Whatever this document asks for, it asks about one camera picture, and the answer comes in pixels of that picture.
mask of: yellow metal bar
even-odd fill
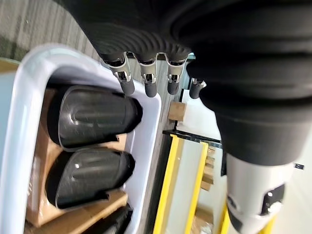
[[[198,166],[198,171],[197,171],[197,176],[196,176],[196,181],[195,181],[195,186],[194,186],[194,191],[193,191],[193,197],[192,197],[192,201],[190,205],[189,216],[188,216],[186,226],[185,226],[185,234],[190,234],[191,232],[192,222],[193,222],[193,218],[195,215],[198,196],[200,192],[200,184],[203,178],[204,168],[206,164],[206,158],[207,158],[209,145],[208,143],[205,143],[205,142],[201,142],[201,144],[203,145],[203,148],[201,150],[201,156],[200,156],[200,161],[199,161],[199,166]]]
[[[276,216],[273,217],[269,223],[261,230],[258,234],[270,234],[273,228],[273,224],[275,223]]]
[[[223,207],[223,212],[222,212],[222,217],[220,220],[220,225],[219,225],[219,230],[218,234],[227,234],[230,226],[230,217],[229,217],[229,212],[228,208],[226,206],[226,202],[224,203]]]
[[[183,139],[178,138],[176,135],[170,136],[172,136],[173,139],[168,157],[164,182],[161,189],[153,234],[163,234],[165,232],[184,142]]]

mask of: black rubber tip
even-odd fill
[[[120,83],[120,85],[125,95],[131,95],[135,92],[135,84],[133,84],[132,79],[129,82]]]
[[[190,97],[192,99],[197,99],[199,98],[199,92],[201,90],[201,86],[200,84],[193,84],[191,83],[191,87],[190,87]]]
[[[174,81],[171,83],[168,82],[167,90],[169,94],[176,95],[179,90],[179,83],[175,83]]]
[[[156,83],[153,84],[145,84],[145,93],[148,97],[153,98],[157,94],[157,86]]]

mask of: brown cardboard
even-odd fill
[[[172,101],[170,103],[168,119],[183,121],[185,110],[186,110],[185,103]]]
[[[213,227],[213,212],[197,207],[192,223],[191,234],[212,234]]]
[[[99,201],[63,214],[39,228],[25,225],[25,234],[80,234],[106,218],[118,208],[127,204],[125,192],[115,191],[109,194],[109,201]]]
[[[44,95],[29,183],[26,220],[35,227],[40,227],[44,223],[64,214],[64,211],[49,203],[45,194],[47,175],[55,159],[62,152],[62,148],[50,139],[46,128],[48,107],[55,93],[55,90],[47,89]],[[108,142],[102,144],[102,146],[123,151],[126,134],[118,137],[119,142]]]

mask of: white plastic bin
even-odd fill
[[[34,155],[44,91],[55,82],[87,84],[121,91],[111,71],[97,61],[62,45],[37,47],[22,60],[16,73],[0,75],[0,233],[22,234],[27,189]],[[142,122],[128,134],[126,151],[136,160],[125,184],[134,212],[127,234],[137,232],[161,109],[160,96],[145,95],[135,82],[136,98],[143,107]]]

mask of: gray floor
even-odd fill
[[[52,0],[0,0],[0,57],[21,60],[32,48],[45,43],[62,43],[75,48],[88,56],[100,61],[96,51],[81,31],[75,20]],[[130,60],[132,77],[142,82],[136,60]],[[168,147],[168,138],[163,139],[162,130],[173,128],[167,120],[170,102],[178,100],[179,93],[174,97],[167,93],[167,64],[157,62],[157,89],[161,96],[162,111],[154,147],[152,166],[144,200],[143,214],[138,233],[146,233],[146,219],[151,204],[151,194],[158,165],[159,154]],[[186,72],[182,83],[188,83]]]

